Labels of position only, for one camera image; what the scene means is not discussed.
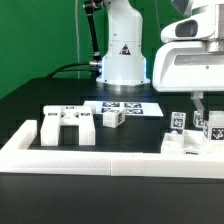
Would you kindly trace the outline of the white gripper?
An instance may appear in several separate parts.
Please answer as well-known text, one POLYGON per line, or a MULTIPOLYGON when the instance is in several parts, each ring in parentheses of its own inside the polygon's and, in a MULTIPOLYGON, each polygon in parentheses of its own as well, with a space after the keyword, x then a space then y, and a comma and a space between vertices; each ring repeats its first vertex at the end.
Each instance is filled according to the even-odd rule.
POLYGON ((156 53, 153 86, 159 92, 192 92, 203 119, 202 92, 224 91, 224 53, 208 53, 201 41, 167 43, 156 53))

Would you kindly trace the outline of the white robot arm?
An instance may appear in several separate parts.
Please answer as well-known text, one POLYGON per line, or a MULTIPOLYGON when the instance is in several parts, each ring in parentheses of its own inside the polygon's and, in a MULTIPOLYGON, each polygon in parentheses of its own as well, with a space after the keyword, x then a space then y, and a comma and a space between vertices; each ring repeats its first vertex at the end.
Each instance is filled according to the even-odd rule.
POLYGON ((197 110, 205 92, 224 91, 224 0, 171 0, 185 18, 161 31, 153 77, 141 52, 142 16, 129 0, 103 0, 109 20, 101 85, 121 89, 151 83, 159 92, 190 92, 197 110))

